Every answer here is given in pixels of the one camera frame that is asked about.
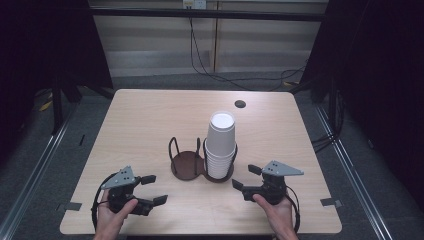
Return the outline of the white wall socket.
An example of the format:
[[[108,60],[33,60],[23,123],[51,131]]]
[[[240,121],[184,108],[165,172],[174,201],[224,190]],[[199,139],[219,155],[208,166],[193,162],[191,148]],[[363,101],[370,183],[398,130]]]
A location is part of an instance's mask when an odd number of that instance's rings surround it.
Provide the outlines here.
[[[206,0],[182,0],[184,9],[206,10]]]

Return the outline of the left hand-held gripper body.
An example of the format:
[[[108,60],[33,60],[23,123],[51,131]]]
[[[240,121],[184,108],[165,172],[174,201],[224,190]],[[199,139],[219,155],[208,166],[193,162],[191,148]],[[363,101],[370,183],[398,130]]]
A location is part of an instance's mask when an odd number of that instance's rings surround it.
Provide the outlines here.
[[[128,201],[136,199],[138,203],[132,214],[149,215],[154,207],[153,201],[137,198],[133,195],[134,189],[141,185],[141,178],[134,175],[130,166],[126,166],[101,185],[102,190],[108,191],[107,201],[112,212],[118,213]]]

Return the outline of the black wire double cup holder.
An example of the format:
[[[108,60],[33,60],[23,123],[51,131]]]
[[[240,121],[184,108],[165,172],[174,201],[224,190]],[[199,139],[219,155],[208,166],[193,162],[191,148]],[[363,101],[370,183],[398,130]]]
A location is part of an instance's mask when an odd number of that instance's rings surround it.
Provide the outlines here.
[[[168,143],[171,172],[177,179],[183,181],[191,181],[203,175],[208,181],[213,183],[226,182],[234,172],[234,161],[237,151],[238,146],[235,146],[235,152],[230,158],[230,165],[224,177],[215,178],[211,175],[211,168],[209,167],[212,157],[207,154],[206,141],[200,143],[200,139],[197,139],[194,151],[181,151],[176,137],[172,137]]]

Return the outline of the person's left hand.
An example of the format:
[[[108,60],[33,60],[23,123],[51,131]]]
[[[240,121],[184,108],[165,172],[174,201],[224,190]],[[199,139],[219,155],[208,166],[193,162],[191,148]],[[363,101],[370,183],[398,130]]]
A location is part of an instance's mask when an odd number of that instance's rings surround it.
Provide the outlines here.
[[[109,209],[108,202],[101,203],[98,206],[98,221],[95,235],[118,235],[124,224],[124,220],[135,209],[137,203],[138,201],[135,199],[128,201],[118,213],[114,213]]]

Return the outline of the metal floor rail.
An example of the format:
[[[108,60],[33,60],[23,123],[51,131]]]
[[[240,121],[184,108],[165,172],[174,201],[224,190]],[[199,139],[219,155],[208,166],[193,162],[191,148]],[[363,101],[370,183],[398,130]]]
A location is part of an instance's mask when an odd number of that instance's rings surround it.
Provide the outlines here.
[[[316,107],[317,115],[321,121],[321,124],[326,134],[331,139],[331,145],[334,149],[344,171],[349,179],[352,188],[358,198],[365,215],[372,229],[374,230],[378,240],[395,240],[386,224],[383,216],[377,208],[375,202],[371,198],[367,188],[365,187],[361,177],[359,176],[355,165],[353,164],[348,152],[346,151],[342,141],[339,138],[335,138],[335,133],[330,127],[329,117],[322,106]]]
[[[59,126],[55,126],[55,130],[49,135],[49,139],[42,153],[37,156],[37,162],[32,167],[25,184],[19,191],[19,195],[14,199],[13,205],[5,216],[4,221],[0,224],[0,240],[11,240],[13,238],[77,108],[77,104],[72,104],[63,122]]]

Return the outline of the dark curtain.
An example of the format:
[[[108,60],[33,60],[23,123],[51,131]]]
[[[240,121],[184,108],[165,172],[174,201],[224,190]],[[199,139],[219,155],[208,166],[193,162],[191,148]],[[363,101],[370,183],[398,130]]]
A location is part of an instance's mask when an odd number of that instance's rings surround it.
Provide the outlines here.
[[[0,0],[0,165],[38,91],[113,87],[89,9],[88,0]]]
[[[328,0],[302,80],[332,86],[424,211],[424,0]]]

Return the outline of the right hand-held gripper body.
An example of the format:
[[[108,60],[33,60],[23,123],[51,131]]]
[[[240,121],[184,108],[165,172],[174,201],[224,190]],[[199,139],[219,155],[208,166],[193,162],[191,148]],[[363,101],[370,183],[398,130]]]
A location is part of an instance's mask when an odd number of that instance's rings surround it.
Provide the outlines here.
[[[304,174],[302,170],[291,167],[287,164],[276,160],[270,161],[262,169],[261,186],[244,186],[241,191],[245,201],[254,202],[253,195],[259,194],[272,205],[279,204],[287,193],[286,176],[301,176]]]

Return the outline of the person's right hand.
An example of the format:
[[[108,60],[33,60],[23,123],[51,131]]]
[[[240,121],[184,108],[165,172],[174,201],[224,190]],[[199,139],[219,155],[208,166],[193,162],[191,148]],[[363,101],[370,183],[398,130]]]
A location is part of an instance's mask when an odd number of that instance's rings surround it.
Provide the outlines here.
[[[253,199],[264,210],[275,235],[296,234],[292,219],[292,204],[289,200],[283,199],[279,204],[272,205],[259,194],[254,194]]]

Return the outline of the black horizontal frame bar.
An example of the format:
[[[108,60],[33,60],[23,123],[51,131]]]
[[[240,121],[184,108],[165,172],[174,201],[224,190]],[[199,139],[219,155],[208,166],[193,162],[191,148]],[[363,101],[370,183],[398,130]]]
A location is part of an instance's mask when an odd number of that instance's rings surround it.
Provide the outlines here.
[[[276,20],[276,21],[304,21],[304,22],[323,22],[327,19],[327,17],[324,14],[223,11],[223,10],[92,7],[90,9],[90,12],[93,15],[101,15],[101,16],[131,16],[131,17],[246,19],[246,20]]]

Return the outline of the stack of white paper cups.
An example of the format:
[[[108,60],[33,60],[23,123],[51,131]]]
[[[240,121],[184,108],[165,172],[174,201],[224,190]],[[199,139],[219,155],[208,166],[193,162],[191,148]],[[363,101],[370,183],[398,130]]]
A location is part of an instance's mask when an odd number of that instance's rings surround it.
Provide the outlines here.
[[[227,111],[215,112],[204,141],[206,169],[211,178],[223,179],[228,175],[236,149],[234,116]]]

